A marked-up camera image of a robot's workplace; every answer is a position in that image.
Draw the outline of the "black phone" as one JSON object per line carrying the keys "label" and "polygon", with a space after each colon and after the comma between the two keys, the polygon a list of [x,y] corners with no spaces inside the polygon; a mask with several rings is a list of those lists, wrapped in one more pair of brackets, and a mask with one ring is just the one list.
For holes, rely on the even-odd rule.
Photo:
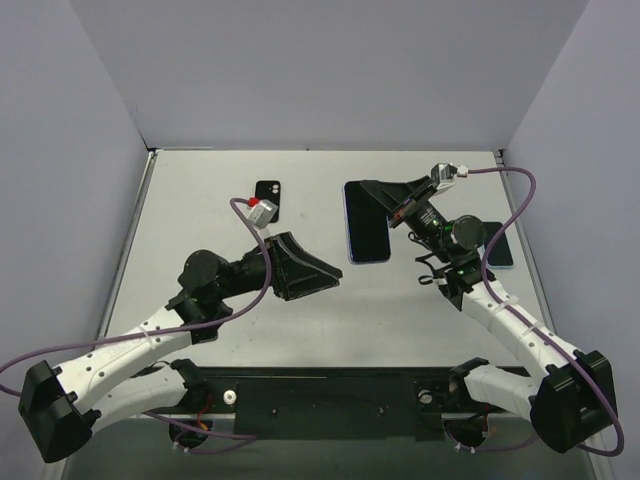
{"label": "black phone", "polygon": [[192,340],[194,344],[215,341],[218,338],[218,326],[207,327],[192,332]]}

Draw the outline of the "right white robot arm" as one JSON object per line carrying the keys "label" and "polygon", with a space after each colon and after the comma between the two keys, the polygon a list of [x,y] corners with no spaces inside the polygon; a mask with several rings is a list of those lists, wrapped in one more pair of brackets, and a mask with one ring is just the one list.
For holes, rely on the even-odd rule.
{"label": "right white robot arm", "polygon": [[437,258],[429,282],[459,311],[474,319],[524,367],[517,375],[475,358],[451,372],[449,402],[468,409],[484,403],[527,420],[548,447],[565,453],[613,427],[617,414],[613,373],[597,351],[584,353],[527,312],[488,270],[486,229],[474,215],[448,220],[433,196],[450,188],[461,170],[451,165],[408,183],[364,180],[366,194],[396,228],[408,226],[427,249],[420,262]]}

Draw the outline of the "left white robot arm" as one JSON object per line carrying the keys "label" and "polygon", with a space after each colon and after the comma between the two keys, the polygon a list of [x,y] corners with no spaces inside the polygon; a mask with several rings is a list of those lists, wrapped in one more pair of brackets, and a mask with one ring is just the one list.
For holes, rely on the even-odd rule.
{"label": "left white robot arm", "polygon": [[238,315],[226,299],[268,290],[285,301],[339,285],[343,273],[306,252],[289,232],[271,236],[233,262],[198,250],[185,261],[179,293],[119,338],[57,366],[42,360],[25,374],[18,412],[42,459],[55,463],[106,426],[157,408],[203,407],[211,392],[190,360],[163,357],[214,341]]}

